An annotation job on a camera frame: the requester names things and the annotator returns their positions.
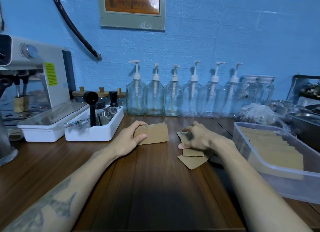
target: white knob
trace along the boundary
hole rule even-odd
[[[36,58],[38,56],[38,50],[34,45],[22,44],[21,52],[27,58]]]

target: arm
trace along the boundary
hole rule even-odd
[[[312,231],[275,190],[238,152],[234,142],[211,132],[198,122],[190,131],[193,139],[178,148],[213,149],[221,158],[239,200],[249,231]]]
[[[147,135],[133,138],[145,122],[135,121],[123,129],[106,148],[94,153],[79,169],[40,198],[7,226],[3,232],[71,231],[83,205],[105,169],[117,158],[130,153]]]

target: forearm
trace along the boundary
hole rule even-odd
[[[117,158],[102,149],[14,220],[5,232],[71,231],[83,205],[105,169]]]
[[[234,143],[216,150],[228,173],[250,231],[311,231],[238,152]]]

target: hand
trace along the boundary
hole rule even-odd
[[[178,145],[179,149],[183,148],[197,148],[197,149],[209,149],[220,150],[224,145],[234,145],[233,141],[219,135],[215,132],[211,132],[206,129],[204,125],[198,123],[197,121],[193,122],[193,126],[188,126],[182,130],[182,132],[189,131],[193,135],[193,139],[181,143]]]
[[[130,153],[139,143],[146,137],[146,134],[141,134],[135,138],[134,131],[138,126],[147,125],[144,121],[135,121],[131,126],[122,129],[119,135],[108,145],[108,148],[116,152],[117,157],[125,156]]]

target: jar with wooden lid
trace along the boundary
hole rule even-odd
[[[96,103],[96,110],[100,110],[106,107],[106,105],[110,105],[110,96],[109,91],[104,91],[103,87],[99,87],[99,91],[96,91],[99,96],[99,99]]]
[[[85,92],[87,92],[87,90],[85,90],[84,86],[80,86],[79,87],[80,90],[76,90],[76,91],[73,91],[72,92],[72,95],[73,95],[73,99],[75,102],[85,102],[83,100],[83,95]]]
[[[123,106],[123,112],[127,112],[127,93],[121,91],[121,88],[117,88],[118,95],[117,95],[117,102],[119,105]]]

